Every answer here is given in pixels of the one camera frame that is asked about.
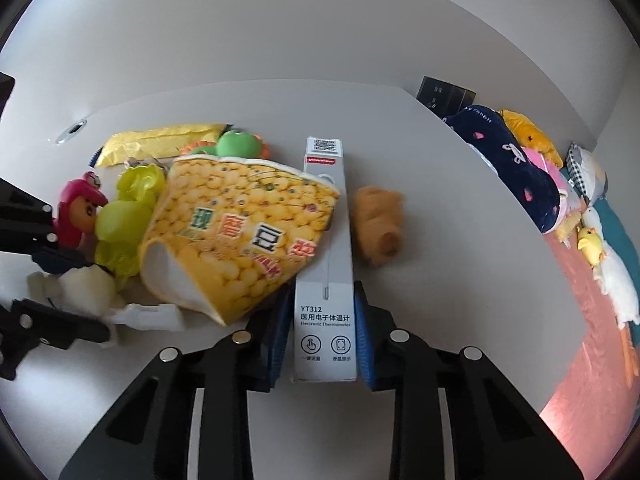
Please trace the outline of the green orange seahorse toy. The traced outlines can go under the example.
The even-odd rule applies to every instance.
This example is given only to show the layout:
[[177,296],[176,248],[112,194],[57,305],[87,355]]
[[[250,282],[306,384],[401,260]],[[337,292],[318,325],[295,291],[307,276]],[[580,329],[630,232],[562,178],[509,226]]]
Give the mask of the green orange seahorse toy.
[[186,146],[181,154],[267,159],[270,151],[268,145],[257,134],[228,130],[217,141],[198,141]]

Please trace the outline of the pink bed sheet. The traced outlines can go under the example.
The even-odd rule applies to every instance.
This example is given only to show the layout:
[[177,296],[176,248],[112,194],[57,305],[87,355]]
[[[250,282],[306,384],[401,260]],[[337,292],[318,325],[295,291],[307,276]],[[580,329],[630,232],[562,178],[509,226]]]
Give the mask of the pink bed sheet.
[[639,379],[629,380],[622,337],[610,298],[600,292],[578,250],[546,235],[587,327],[567,375],[540,412],[586,479],[611,463],[632,425]]

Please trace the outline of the yellow blue snack wrapper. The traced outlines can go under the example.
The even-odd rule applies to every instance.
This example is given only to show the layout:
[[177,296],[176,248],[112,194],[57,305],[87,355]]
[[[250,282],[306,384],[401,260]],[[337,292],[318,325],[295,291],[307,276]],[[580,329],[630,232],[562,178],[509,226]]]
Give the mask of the yellow blue snack wrapper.
[[229,128],[226,124],[182,124],[116,133],[93,155],[89,166],[116,166],[128,158],[177,157],[188,145],[217,141]]

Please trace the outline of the yellow orange plush pillow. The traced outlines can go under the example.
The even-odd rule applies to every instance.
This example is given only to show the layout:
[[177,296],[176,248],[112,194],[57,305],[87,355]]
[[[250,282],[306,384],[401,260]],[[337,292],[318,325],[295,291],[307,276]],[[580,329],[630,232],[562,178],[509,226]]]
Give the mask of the yellow orange plush pillow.
[[558,168],[564,166],[558,150],[550,138],[524,114],[512,110],[499,110],[499,114],[514,138],[523,148],[530,148],[553,162]]

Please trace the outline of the black wall socket panel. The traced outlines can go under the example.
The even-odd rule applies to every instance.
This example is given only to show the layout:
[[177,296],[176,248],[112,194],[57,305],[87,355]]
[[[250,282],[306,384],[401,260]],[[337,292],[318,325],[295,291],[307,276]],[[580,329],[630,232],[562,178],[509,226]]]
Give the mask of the black wall socket panel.
[[424,76],[416,99],[439,118],[458,114],[471,105],[476,97],[472,90],[456,84]]

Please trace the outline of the pink plastic sand mould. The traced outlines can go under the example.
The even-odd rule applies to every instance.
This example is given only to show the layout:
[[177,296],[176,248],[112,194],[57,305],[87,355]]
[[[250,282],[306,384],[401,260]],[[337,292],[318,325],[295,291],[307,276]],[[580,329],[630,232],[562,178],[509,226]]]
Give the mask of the pink plastic sand mould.
[[107,204],[100,178],[93,171],[68,181],[58,199],[58,216],[54,219],[58,244],[77,249],[86,235],[94,233],[98,209]]

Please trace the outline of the white goose plush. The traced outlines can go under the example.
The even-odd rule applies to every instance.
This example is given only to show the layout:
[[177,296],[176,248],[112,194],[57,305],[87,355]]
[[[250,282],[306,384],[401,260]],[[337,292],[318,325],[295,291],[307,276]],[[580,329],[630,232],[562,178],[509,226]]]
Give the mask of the white goose plush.
[[639,324],[639,298],[634,282],[620,255],[604,238],[600,216],[596,208],[589,206],[582,215],[586,228],[593,228],[602,243],[601,259],[594,267],[593,278],[604,296],[609,296],[617,327],[622,330],[628,323]]

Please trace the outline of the yellow duck plush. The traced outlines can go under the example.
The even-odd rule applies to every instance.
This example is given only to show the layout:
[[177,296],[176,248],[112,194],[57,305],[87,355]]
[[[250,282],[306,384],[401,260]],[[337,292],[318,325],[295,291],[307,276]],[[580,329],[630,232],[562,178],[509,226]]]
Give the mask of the yellow duck plush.
[[592,268],[605,258],[603,240],[595,228],[584,226],[577,232],[577,248]]

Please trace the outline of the white thermometer box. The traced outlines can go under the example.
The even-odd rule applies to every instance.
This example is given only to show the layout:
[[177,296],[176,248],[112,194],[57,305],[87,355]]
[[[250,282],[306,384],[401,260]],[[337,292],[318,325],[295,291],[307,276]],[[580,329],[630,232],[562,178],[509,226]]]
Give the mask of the white thermometer box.
[[323,200],[333,211],[320,229],[318,255],[296,276],[294,379],[353,382],[357,378],[354,277],[342,142],[308,138],[304,170],[332,184],[340,196]]

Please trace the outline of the white foam pieces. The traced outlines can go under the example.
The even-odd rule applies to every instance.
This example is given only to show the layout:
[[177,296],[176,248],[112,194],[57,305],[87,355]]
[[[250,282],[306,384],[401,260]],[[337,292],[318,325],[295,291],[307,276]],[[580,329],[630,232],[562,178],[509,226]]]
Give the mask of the white foam pieces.
[[108,318],[125,307],[114,278],[99,266],[61,275],[34,272],[27,277],[27,287],[33,300],[88,318]]

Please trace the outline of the brown plush toy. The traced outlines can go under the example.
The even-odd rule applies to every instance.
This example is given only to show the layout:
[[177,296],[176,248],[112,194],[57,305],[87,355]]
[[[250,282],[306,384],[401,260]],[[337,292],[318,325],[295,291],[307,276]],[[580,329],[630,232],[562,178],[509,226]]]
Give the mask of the brown plush toy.
[[364,186],[352,202],[352,227],[360,254],[371,266],[384,266],[402,248],[405,196],[397,191]]

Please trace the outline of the lime green sand mould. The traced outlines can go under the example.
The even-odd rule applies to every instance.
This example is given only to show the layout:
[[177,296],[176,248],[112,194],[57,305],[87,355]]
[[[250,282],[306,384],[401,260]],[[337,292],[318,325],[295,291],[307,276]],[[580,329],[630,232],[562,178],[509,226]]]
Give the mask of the lime green sand mould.
[[94,262],[113,275],[117,290],[140,272],[138,248],[165,183],[162,166],[126,167],[117,179],[115,199],[96,217]]

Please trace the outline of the checked white pillow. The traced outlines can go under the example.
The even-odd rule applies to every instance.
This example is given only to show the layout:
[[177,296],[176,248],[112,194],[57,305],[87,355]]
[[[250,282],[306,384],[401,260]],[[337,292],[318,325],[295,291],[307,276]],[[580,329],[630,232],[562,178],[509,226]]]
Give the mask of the checked white pillow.
[[570,183],[588,205],[608,190],[608,176],[593,154],[572,142],[567,150],[565,166]]

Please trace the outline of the pink folded cloth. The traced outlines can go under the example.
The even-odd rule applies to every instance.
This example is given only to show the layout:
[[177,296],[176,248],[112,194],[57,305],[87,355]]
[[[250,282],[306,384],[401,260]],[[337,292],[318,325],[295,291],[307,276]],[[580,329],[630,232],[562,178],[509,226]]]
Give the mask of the pink folded cloth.
[[574,210],[582,212],[584,203],[570,185],[570,182],[568,182],[567,177],[562,174],[560,168],[556,166],[554,162],[549,162],[543,154],[534,151],[532,148],[523,148],[523,151],[529,161],[546,174],[554,183],[560,196],[561,210],[564,212],[573,212]]

